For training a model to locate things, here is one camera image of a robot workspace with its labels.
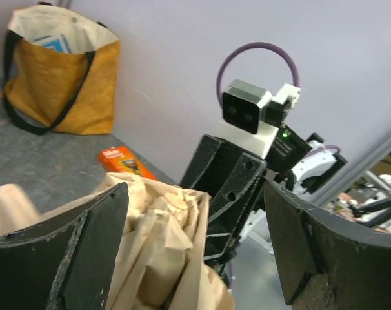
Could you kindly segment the beige folding umbrella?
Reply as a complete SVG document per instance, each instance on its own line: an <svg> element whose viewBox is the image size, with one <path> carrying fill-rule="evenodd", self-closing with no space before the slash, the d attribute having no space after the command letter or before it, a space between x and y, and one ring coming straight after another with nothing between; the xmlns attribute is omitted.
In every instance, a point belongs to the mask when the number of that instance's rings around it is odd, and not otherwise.
<svg viewBox="0 0 391 310"><path fill-rule="evenodd" d="M204 263L210 197L132 173L109 172L89 195L44 214L15 184L0 186L0 237L128 185L128 210L104 309L233 309L221 277Z"/></svg>

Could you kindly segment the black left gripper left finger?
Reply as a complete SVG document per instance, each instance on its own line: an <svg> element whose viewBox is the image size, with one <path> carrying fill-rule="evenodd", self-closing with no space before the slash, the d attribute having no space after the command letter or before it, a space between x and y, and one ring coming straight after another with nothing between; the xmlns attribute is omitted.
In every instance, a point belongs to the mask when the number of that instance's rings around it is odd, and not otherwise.
<svg viewBox="0 0 391 310"><path fill-rule="evenodd" d="M128 210L119 183L0 237L0 309L104 309Z"/></svg>

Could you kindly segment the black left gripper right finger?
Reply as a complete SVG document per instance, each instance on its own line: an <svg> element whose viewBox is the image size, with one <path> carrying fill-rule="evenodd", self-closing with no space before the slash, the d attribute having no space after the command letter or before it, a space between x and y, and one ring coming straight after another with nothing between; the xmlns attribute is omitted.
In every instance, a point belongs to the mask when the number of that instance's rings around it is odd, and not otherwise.
<svg viewBox="0 0 391 310"><path fill-rule="evenodd" d="M391 235L268 182L265 210L285 303L293 309L391 309Z"/></svg>

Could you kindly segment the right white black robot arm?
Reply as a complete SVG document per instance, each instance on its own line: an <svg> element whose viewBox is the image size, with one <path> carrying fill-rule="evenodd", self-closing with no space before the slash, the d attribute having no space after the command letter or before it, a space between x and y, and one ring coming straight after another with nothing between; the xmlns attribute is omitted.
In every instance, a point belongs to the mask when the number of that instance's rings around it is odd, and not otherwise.
<svg viewBox="0 0 391 310"><path fill-rule="evenodd" d="M211 197L204 262L218 268L235 256L261 219L256 212L264 207L267 181L312 194L346 163L339 147L325 145L316 133L303 140L290 127L279 129L266 158L224 138L204 135L180 182Z"/></svg>

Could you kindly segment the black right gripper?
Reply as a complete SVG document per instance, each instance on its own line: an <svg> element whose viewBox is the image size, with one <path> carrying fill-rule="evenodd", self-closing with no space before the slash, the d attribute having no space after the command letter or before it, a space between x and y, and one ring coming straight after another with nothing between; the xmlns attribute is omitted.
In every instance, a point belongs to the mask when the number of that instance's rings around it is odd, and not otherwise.
<svg viewBox="0 0 391 310"><path fill-rule="evenodd" d="M235 256L240 234L263 193L267 162L229 141L202 136L180 186L211 196L204 262L224 265Z"/></svg>

